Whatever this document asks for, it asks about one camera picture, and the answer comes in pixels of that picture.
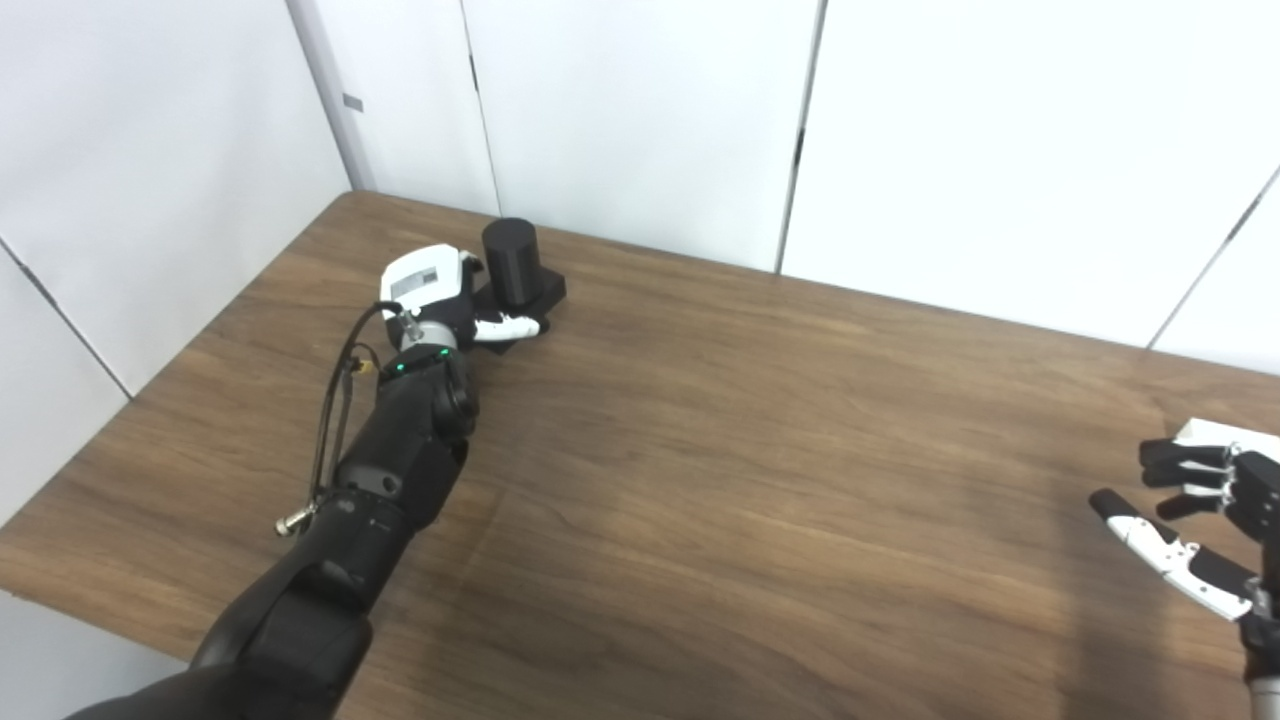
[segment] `robot finger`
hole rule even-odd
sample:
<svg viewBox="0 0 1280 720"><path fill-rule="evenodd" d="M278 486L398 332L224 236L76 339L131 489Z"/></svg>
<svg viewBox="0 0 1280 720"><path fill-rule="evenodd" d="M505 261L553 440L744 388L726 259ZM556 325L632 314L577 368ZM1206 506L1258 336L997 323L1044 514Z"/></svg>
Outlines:
<svg viewBox="0 0 1280 720"><path fill-rule="evenodd" d="M1226 482L1226 470L1203 465L1183 465L1181 462L1160 462L1143 468L1142 484L1149 488L1175 488L1179 486L1199 486L1221 488Z"/></svg>
<svg viewBox="0 0 1280 720"><path fill-rule="evenodd" d="M1165 582L1221 618L1236 620L1253 607L1249 583L1257 575L1197 543L1184 543L1178 532L1138 514L1119 493L1101 489L1089 505L1107 528Z"/></svg>
<svg viewBox="0 0 1280 720"><path fill-rule="evenodd" d="M1217 512L1222 509L1222 496L1176 495L1156 505L1156 515L1161 520L1181 520L1197 512Z"/></svg>
<svg viewBox="0 0 1280 720"><path fill-rule="evenodd" d="M536 337L550 329L545 319L508 315L506 313L480 313L476 316L476 342L511 342Z"/></svg>
<svg viewBox="0 0 1280 720"><path fill-rule="evenodd" d="M1231 448L1220 445L1181 445L1174 438L1146 439L1138 445L1138 462L1143 468L1194 462L1204 468L1226 468Z"/></svg>

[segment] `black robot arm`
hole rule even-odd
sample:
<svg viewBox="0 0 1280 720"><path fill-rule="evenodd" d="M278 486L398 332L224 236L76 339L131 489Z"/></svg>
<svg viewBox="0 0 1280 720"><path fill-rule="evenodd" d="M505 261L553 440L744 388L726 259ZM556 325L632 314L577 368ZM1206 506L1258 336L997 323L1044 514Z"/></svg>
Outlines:
<svg viewBox="0 0 1280 720"><path fill-rule="evenodd" d="M440 514L466 464L479 404L463 350L484 342L486 333L502 343L494 347L502 352L520 337L544 332L545 313L564 296L562 277L529 266L538 263L532 225L520 223L499 220L486 231L488 247L494 227L515 227L522 250L515 263L490 252L497 260L490 266L504 269L492 273L490 286L475 297L471 274L481 265L452 247L434 246L388 268L383 302L362 319L387 311L399 352L379 370L374 410L328 483L314 484L306 509L278 524L282 534L297 532L294 547L232 601L187 671L68 720L334 716L372 641L370 610L410 541ZM525 233L527 242L521 240ZM500 234L509 249L511 233ZM421 278L449 277L457 279L456 290L420 292ZM531 291L531 277L548 282ZM397 287L402 292L392 292ZM422 297L428 301L417 305L415 299ZM471 315L462 316L460 307ZM349 361L355 337L343 347L339 370ZM328 434L339 375L335 372L325 398L321 437ZM316 477L321 464L323 451Z"/></svg>

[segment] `white wall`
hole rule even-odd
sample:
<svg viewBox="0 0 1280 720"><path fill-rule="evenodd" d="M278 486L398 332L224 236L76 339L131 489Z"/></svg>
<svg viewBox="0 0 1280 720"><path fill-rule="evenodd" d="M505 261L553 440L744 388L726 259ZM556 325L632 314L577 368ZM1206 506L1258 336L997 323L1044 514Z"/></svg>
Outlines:
<svg viewBox="0 0 1280 720"><path fill-rule="evenodd" d="M14 720L61 720L182 671L173 657L0 592L0 703Z"/></svg>
<svg viewBox="0 0 1280 720"><path fill-rule="evenodd" d="M0 6L0 237L131 392L340 192L283 1Z"/></svg>
<svg viewBox="0 0 1280 720"><path fill-rule="evenodd" d="M1276 28L1271 0L831 0L783 272L1147 345L1280 158Z"/></svg>
<svg viewBox="0 0 1280 720"><path fill-rule="evenodd" d="M1280 190L1275 184L1155 348L1280 375Z"/></svg>
<svg viewBox="0 0 1280 720"><path fill-rule="evenodd" d="M465 0L502 211L773 269L817 0Z"/></svg>
<svg viewBox="0 0 1280 720"><path fill-rule="evenodd" d="M458 0L289 3L353 182L497 215Z"/></svg>

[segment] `wooden table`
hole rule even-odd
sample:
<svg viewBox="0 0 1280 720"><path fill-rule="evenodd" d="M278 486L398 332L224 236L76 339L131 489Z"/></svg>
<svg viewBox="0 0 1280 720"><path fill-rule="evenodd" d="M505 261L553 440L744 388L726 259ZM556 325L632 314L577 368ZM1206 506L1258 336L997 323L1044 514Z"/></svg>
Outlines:
<svg viewBox="0 0 1280 720"><path fill-rule="evenodd" d="M381 268L477 250L486 222L342 197L0 532L0 587L189 656L287 550L271 523ZM1248 715L1234 628L1085 497L1149 509L1135 443L1192 415L1280 430L1280 379L568 233L541 249L570 297L552 334L475 355L470 465L344 717ZM1257 562L1220 519L1184 529Z"/></svg>

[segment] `white robot finger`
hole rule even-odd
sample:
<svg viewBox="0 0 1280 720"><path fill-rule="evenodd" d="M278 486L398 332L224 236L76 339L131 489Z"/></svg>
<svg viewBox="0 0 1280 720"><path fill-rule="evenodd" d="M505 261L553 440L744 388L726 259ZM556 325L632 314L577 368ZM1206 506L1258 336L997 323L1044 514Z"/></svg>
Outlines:
<svg viewBox="0 0 1280 720"><path fill-rule="evenodd" d="M1116 537L1169 584L1226 620L1253 607L1257 575L1212 550L1179 539L1178 533L1138 514L1111 489L1089 496L1089 505Z"/></svg>
<svg viewBox="0 0 1280 720"><path fill-rule="evenodd" d="M550 329L547 320L512 316L506 313L485 314L476 318L476 342L509 342L536 337Z"/></svg>

